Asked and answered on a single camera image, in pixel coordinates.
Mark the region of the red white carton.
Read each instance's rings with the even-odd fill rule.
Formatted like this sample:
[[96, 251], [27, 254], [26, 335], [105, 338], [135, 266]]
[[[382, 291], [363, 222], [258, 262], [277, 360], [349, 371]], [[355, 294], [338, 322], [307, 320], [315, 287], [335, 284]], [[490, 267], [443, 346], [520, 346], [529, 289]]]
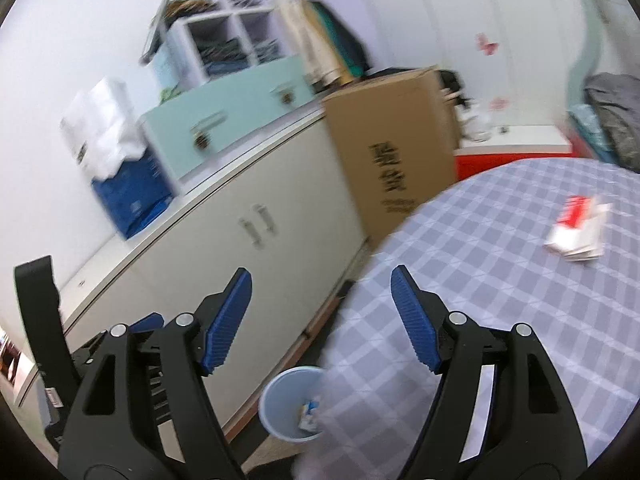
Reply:
[[567, 261], [588, 262], [604, 252], [604, 230], [612, 205], [597, 196], [570, 196], [544, 246]]

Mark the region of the blue snack wrapper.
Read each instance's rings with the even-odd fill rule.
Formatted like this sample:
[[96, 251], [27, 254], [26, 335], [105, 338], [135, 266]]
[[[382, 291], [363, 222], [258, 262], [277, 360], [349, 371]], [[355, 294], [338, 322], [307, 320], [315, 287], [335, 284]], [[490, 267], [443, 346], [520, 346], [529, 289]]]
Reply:
[[318, 434], [318, 408], [320, 406], [320, 398], [314, 396], [308, 399], [301, 407], [299, 411], [298, 429], [306, 432], [306, 434]]

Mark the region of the white blue trash bin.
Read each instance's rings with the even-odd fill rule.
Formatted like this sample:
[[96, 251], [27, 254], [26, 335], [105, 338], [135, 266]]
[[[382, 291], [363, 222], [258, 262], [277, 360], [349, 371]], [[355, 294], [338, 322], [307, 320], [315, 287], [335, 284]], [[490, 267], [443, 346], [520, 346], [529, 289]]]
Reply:
[[303, 444], [321, 434], [306, 434], [298, 429], [300, 407], [320, 396], [324, 370], [318, 366], [298, 366], [272, 378], [260, 395], [258, 416], [271, 437], [288, 443]]

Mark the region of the beige low cabinet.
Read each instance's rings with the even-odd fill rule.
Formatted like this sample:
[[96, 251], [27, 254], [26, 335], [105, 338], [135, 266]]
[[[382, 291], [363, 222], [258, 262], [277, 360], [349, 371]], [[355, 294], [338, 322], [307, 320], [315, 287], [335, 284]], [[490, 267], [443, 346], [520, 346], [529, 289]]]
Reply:
[[328, 124], [314, 112], [177, 200], [133, 240], [107, 243], [63, 288], [77, 348], [152, 312], [171, 320], [250, 272], [253, 296], [224, 366], [206, 389], [229, 437], [260, 389], [319, 333], [366, 250]]

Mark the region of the grey checked table cloth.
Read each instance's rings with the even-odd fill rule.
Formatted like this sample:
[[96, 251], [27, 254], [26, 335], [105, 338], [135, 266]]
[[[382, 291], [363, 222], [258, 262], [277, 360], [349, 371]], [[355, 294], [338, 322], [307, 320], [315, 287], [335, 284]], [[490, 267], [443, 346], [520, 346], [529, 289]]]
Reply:
[[[566, 201], [610, 206], [597, 260], [546, 240]], [[299, 479], [393, 479], [431, 407], [438, 377], [422, 365], [390, 296], [406, 266], [418, 285], [480, 325], [533, 327], [570, 397], [595, 460], [639, 399], [639, 177], [581, 158], [523, 159], [448, 188], [376, 250], [324, 347], [320, 437]]]

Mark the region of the large brown cardboard box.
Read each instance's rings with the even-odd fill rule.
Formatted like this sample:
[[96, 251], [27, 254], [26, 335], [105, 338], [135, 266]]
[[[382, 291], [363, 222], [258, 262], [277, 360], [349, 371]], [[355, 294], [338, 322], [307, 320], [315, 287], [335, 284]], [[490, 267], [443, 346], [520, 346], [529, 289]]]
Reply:
[[373, 248], [457, 182], [454, 110], [436, 70], [352, 84], [324, 98], [322, 106]]

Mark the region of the light blue drawer unit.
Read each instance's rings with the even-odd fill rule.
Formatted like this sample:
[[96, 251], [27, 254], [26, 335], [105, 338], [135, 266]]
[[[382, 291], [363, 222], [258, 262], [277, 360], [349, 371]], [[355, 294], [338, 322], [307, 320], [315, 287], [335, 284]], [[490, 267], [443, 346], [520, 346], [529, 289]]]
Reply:
[[184, 92], [144, 114], [141, 125], [167, 170], [182, 179], [313, 99], [302, 60], [287, 56]]

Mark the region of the red white bedside box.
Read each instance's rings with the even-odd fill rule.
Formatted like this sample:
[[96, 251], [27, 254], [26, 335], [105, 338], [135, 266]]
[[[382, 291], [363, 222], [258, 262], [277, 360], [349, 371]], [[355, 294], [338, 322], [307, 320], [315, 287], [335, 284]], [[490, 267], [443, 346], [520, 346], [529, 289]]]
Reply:
[[577, 156], [572, 142], [555, 126], [511, 126], [484, 142], [462, 140], [454, 151], [459, 180], [520, 159]]

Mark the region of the white plastic bag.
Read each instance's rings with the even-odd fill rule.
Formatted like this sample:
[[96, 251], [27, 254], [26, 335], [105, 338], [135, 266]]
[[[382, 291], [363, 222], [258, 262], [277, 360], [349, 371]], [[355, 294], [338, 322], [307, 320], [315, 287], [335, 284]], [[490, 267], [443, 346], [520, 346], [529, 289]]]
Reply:
[[491, 117], [480, 103], [468, 101], [457, 106], [461, 134], [469, 141], [486, 142], [492, 135]]

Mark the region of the blue white paper bag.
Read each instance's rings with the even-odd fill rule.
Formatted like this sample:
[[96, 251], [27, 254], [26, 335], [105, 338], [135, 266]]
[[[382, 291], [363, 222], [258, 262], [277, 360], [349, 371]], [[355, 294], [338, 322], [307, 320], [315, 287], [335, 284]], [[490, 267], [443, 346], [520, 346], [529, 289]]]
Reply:
[[119, 234], [129, 240], [166, 211], [174, 193], [134, 116], [125, 84], [104, 78], [76, 94], [63, 139]]

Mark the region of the hanging clothes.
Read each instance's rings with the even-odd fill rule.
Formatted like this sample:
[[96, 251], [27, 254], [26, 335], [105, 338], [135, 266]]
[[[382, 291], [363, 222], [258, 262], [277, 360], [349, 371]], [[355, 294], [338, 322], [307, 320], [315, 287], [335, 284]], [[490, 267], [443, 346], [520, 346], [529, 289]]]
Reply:
[[317, 89], [346, 86], [371, 66], [356, 35], [318, 0], [271, 0], [285, 41], [303, 62], [307, 81]]

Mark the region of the grey folded duvet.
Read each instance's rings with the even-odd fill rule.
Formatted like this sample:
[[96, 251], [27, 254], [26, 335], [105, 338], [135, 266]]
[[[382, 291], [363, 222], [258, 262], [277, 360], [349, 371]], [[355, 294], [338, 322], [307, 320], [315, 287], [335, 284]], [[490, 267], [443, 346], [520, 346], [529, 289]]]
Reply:
[[586, 80], [585, 94], [613, 144], [618, 163], [639, 172], [639, 78], [600, 73]]

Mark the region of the white shelf unit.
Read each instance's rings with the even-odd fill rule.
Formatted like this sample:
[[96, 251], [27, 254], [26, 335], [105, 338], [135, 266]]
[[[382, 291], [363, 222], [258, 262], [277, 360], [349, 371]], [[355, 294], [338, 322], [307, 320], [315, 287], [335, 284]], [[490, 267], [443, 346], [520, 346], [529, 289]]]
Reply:
[[191, 90], [221, 75], [213, 48], [228, 42], [250, 66], [296, 55], [276, 0], [160, 0], [141, 62], [163, 87]]

